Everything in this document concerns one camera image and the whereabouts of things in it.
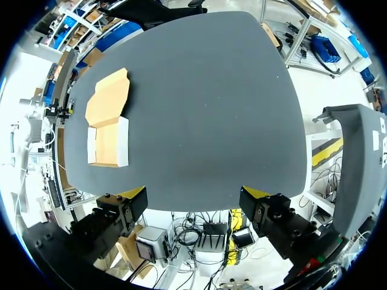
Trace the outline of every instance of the cardboard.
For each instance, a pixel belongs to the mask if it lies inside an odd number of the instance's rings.
[[[64,150],[64,132],[65,132],[65,129],[64,128],[58,128],[57,130],[57,136],[56,136],[56,139],[57,139],[57,160],[56,162],[58,162],[58,164],[60,164],[59,166],[59,176],[60,176],[60,183],[62,185],[62,189],[63,190],[71,190],[71,189],[74,189],[73,186],[71,186],[71,184],[68,183],[68,180],[67,180],[67,174],[66,174],[66,171],[64,170],[66,168],[66,165],[65,165],[65,150]]]
[[[84,35],[88,31],[86,26],[80,25],[74,32],[75,35]]]
[[[275,47],[279,47],[279,42],[277,38],[274,36],[273,32],[270,30],[270,28],[267,26],[266,23],[262,23],[262,28],[266,31],[267,35],[269,36],[270,40],[273,42]]]
[[[87,103],[85,114],[89,123],[89,164],[105,167],[129,164],[129,120],[120,116],[128,98],[129,86],[125,68],[97,82],[96,92]]]
[[[103,53],[98,48],[93,48],[93,50],[84,58],[83,62],[87,64],[87,66],[79,70],[79,76],[95,65],[102,57]]]
[[[95,21],[99,16],[101,16],[101,13],[98,12],[98,10],[93,10],[88,16],[86,16],[86,20],[90,23]]]
[[[317,28],[317,27],[315,27],[313,25],[309,26],[308,31],[307,31],[307,35],[312,36],[312,35],[319,34],[319,33],[321,33],[320,28]]]
[[[120,237],[115,246],[120,252],[122,259],[135,270],[144,261],[139,255],[135,244],[136,234],[142,229],[142,225],[136,225],[128,237]],[[144,279],[145,276],[150,272],[151,267],[147,267],[142,270],[138,275]]]

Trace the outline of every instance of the white cable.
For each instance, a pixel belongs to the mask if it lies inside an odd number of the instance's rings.
[[[51,145],[51,144],[54,143],[54,141],[55,141],[55,132],[54,132],[53,128],[51,128],[51,126],[50,126],[49,124],[46,123],[46,121],[44,120],[44,118],[42,119],[42,122],[47,126],[47,128],[49,128],[49,130],[50,130],[50,131],[53,133],[53,135],[54,135],[53,139],[52,139],[50,142],[44,144],[44,147],[47,147],[47,146],[49,146],[49,145]]]
[[[63,166],[61,166],[61,165],[59,164],[59,162],[57,162],[56,160],[54,160],[51,156],[47,156],[47,157],[49,157],[49,159],[51,159],[52,161],[54,161],[56,164],[58,164],[59,167],[61,167],[64,171],[66,171],[66,168],[64,168]]]

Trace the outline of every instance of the yellow tape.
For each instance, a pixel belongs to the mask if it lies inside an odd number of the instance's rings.
[[[251,187],[247,187],[246,185],[244,186],[244,189],[246,189],[248,191],[248,193],[250,193],[255,199],[264,198],[265,196],[271,195],[267,192],[263,192],[263,191],[258,190],[258,189],[253,189]]]
[[[334,152],[339,151],[343,145],[344,145],[344,140],[343,138],[340,138],[336,142],[334,142],[331,146],[328,146],[324,150],[321,150],[319,153],[315,154],[312,157],[312,166],[314,167],[318,165],[320,162],[322,162],[323,160],[329,159],[329,157]]]
[[[123,198],[132,199],[134,196],[138,195],[144,188],[145,186],[137,187],[135,189],[129,190],[127,192],[119,193],[117,195],[120,195]]]

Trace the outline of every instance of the box flap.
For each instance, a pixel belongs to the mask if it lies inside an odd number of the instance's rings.
[[[118,122],[128,98],[130,81],[125,68],[112,73],[96,84],[96,92],[86,107],[86,120],[99,128]]]

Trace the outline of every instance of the white wall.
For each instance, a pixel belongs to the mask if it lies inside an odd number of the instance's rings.
[[[0,102],[0,191],[8,216],[14,221],[14,205],[10,194],[10,185],[20,187],[20,168],[10,165],[11,124],[20,121],[18,104],[21,98],[32,98],[36,88],[43,88],[52,63],[23,53],[18,46],[11,54],[2,77],[6,77],[4,92]]]

